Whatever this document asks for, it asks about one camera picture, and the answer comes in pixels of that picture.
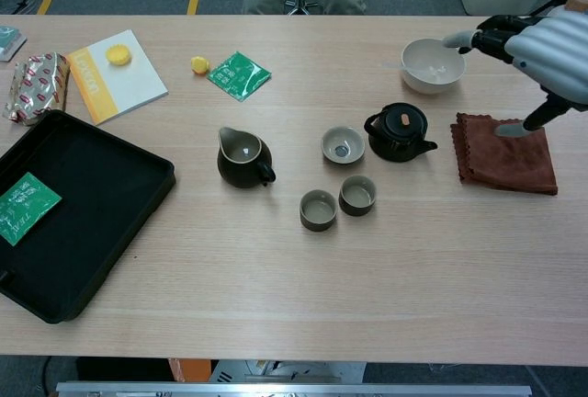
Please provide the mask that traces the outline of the black plastic tray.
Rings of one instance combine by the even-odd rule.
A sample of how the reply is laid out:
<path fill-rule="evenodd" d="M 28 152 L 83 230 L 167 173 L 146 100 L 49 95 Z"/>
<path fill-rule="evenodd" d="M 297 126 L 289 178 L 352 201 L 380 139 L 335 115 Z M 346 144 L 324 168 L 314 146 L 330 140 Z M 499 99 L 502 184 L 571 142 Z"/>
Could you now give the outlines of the black plastic tray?
<path fill-rule="evenodd" d="M 60 199 L 16 244 L 0 235 L 0 293 L 46 323 L 71 321 L 172 189 L 175 167 L 54 110 L 0 157 L 0 197 L 25 175 Z"/>

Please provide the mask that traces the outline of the right grey teacup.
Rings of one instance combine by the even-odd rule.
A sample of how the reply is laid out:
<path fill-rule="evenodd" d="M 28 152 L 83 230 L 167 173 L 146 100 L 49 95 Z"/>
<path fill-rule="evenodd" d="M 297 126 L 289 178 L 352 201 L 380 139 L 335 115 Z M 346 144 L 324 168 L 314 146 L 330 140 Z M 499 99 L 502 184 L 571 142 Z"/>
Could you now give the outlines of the right grey teacup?
<path fill-rule="evenodd" d="M 371 211 L 377 196 L 374 182 L 367 176 L 348 177 L 341 185 L 338 202 L 348 215 L 363 216 Z"/>

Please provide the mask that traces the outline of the grey teacup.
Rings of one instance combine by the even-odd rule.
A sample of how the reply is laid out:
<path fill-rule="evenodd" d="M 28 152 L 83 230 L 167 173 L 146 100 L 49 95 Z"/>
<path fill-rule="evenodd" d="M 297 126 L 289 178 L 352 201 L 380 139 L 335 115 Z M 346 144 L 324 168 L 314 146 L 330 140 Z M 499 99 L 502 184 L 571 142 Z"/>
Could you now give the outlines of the grey teacup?
<path fill-rule="evenodd" d="M 371 211 L 377 196 L 374 182 L 367 176 L 348 177 L 341 185 L 338 202 L 348 215 L 363 216 Z"/>
<path fill-rule="evenodd" d="M 328 230 L 334 224 L 336 214 L 337 202 L 325 190 L 311 190 L 300 200 L 300 222 L 312 232 Z"/>

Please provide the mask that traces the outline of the yellow white Lexicon book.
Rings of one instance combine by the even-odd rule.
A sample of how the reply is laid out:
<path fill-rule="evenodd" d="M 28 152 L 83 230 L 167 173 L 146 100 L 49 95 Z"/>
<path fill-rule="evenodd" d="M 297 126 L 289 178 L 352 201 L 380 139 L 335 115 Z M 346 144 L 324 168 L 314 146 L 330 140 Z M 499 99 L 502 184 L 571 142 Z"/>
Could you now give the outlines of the yellow white Lexicon book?
<path fill-rule="evenodd" d="M 106 50 L 126 45 L 131 61 L 115 66 Z M 99 125 L 135 108 L 166 96 L 168 89 L 148 59 L 132 30 L 100 40 L 66 55 L 70 71 L 92 121 Z"/>

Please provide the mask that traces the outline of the teal white small box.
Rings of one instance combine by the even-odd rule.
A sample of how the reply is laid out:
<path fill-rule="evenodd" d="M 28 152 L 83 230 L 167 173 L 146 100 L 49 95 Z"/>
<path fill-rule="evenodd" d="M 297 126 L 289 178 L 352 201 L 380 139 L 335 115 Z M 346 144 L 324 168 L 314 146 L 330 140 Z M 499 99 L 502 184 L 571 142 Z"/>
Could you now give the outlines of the teal white small box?
<path fill-rule="evenodd" d="M 0 27 L 0 62 L 9 62 L 26 41 L 19 29 Z"/>

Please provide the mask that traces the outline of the wide grey tea bowl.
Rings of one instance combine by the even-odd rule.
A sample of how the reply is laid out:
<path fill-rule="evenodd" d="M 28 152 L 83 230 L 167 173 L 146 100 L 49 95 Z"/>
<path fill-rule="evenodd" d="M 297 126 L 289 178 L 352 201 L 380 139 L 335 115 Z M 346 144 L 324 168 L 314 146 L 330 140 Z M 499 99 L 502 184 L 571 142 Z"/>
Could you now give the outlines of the wide grey tea bowl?
<path fill-rule="evenodd" d="M 363 158 L 365 149 L 364 139 L 351 127 L 332 127 L 321 139 L 323 157 L 335 164 L 353 164 Z"/>

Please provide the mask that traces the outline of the gold red foil packet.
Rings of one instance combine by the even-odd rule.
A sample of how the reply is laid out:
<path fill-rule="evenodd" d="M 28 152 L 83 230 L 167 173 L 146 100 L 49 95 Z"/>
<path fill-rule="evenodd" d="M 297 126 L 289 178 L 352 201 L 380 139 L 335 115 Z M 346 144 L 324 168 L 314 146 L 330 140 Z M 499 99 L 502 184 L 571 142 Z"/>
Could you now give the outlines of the gold red foil packet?
<path fill-rule="evenodd" d="M 18 63 L 2 116 L 25 126 L 36 124 L 52 110 L 64 110 L 70 64 L 65 56 L 50 52 Z"/>

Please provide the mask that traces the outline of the green tea packet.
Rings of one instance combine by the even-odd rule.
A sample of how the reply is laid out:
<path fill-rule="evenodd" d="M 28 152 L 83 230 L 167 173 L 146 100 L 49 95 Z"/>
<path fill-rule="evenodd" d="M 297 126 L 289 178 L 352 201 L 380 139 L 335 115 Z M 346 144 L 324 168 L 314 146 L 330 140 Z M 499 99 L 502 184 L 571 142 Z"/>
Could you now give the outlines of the green tea packet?
<path fill-rule="evenodd" d="M 0 236 L 15 246 L 62 197 L 30 172 L 0 196 Z"/>
<path fill-rule="evenodd" d="M 229 96 L 243 102 L 271 76 L 270 71 L 236 51 L 215 67 L 207 78 Z"/>

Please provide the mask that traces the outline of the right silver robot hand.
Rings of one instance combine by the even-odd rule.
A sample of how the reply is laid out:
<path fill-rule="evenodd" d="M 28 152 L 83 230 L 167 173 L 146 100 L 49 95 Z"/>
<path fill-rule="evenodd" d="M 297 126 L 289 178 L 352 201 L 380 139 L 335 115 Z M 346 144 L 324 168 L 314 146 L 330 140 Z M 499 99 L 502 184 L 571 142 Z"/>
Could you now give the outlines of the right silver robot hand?
<path fill-rule="evenodd" d="M 546 101 L 524 120 L 495 128 L 497 136 L 525 137 L 571 109 L 588 111 L 586 14 L 561 9 L 544 17 L 496 15 L 442 43 L 461 54 L 477 50 L 511 64 L 546 93 Z"/>

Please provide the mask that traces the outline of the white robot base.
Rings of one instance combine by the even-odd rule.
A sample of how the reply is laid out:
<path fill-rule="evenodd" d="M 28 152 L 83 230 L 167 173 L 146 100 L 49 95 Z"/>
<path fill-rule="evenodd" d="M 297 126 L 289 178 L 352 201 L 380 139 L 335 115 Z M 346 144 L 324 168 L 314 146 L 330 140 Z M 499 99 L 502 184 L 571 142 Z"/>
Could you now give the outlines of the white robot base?
<path fill-rule="evenodd" d="M 366 366 L 350 361 L 220 360 L 209 381 L 359 384 Z"/>

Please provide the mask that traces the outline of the left grey teacup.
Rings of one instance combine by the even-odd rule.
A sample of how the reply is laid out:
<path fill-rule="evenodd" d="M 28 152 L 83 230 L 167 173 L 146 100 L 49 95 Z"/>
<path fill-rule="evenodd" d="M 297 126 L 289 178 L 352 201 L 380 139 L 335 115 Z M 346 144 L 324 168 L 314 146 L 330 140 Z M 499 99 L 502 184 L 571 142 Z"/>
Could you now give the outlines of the left grey teacup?
<path fill-rule="evenodd" d="M 336 214 L 337 202 L 325 190 L 311 190 L 300 200 L 300 222 L 312 232 L 328 230 L 334 224 Z"/>

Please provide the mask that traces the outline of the large yellow bottle cap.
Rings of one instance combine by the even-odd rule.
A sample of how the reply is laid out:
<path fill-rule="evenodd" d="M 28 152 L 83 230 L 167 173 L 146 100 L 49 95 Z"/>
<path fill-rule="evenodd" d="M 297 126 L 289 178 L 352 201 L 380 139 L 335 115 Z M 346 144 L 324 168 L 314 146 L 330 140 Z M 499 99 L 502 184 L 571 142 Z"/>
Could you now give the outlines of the large yellow bottle cap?
<path fill-rule="evenodd" d="M 115 66 L 123 66 L 128 64 L 132 55 L 130 49 L 124 44 L 116 44 L 110 46 L 105 52 L 107 61 Z"/>

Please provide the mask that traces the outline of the dark brown ceramic pitcher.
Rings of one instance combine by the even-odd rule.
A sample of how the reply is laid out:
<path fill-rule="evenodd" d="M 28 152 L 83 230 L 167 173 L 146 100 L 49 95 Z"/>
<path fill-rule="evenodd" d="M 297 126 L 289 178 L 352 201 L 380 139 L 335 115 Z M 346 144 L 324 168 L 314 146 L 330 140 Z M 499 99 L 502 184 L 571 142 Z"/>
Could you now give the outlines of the dark brown ceramic pitcher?
<path fill-rule="evenodd" d="M 276 181 L 272 154 L 261 138 L 229 127 L 220 128 L 218 137 L 217 167 L 228 184 L 252 188 Z"/>

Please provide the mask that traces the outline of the black teapot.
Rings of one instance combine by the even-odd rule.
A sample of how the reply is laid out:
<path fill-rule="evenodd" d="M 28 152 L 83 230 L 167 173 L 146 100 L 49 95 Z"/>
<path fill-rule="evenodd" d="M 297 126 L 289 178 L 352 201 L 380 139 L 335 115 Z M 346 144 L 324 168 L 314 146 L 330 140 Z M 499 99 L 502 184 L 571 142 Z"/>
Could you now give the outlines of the black teapot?
<path fill-rule="evenodd" d="M 372 151 L 380 158 L 404 163 L 438 148 L 425 138 L 428 121 L 421 109 L 405 103 L 391 103 L 368 117 L 364 130 Z"/>

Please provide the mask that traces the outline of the brown folded cloth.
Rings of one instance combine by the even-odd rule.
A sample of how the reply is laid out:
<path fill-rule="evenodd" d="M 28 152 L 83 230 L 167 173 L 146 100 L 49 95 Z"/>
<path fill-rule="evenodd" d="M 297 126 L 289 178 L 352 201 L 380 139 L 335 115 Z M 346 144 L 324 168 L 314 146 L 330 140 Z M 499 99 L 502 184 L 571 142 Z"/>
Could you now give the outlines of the brown folded cloth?
<path fill-rule="evenodd" d="M 450 125 L 458 175 L 463 183 L 555 196 L 558 185 L 543 128 L 524 137 L 495 134 L 518 119 L 458 113 Z"/>

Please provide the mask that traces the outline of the orange part under table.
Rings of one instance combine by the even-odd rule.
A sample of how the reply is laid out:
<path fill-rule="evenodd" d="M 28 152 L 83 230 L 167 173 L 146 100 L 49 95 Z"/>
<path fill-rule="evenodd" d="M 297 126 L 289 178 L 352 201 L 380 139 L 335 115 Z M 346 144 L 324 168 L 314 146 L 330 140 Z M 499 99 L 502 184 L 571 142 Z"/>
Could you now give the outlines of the orange part under table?
<path fill-rule="evenodd" d="M 169 358 L 168 364 L 177 382 L 208 382 L 212 374 L 209 359 Z"/>

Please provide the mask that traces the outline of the white ceramic bowl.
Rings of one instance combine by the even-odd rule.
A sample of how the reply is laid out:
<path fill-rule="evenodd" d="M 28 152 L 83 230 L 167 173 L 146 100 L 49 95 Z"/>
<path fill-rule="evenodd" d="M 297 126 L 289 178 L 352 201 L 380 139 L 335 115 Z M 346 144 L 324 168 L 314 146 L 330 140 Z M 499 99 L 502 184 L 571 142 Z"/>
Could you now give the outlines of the white ceramic bowl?
<path fill-rule="evenodd" d="M 465 72 L 465 58 L 455 48 L 447 48 L 441 40 L 414 40 L 401 53 L 402 79 L 420 94 L 446 92 Z"/>

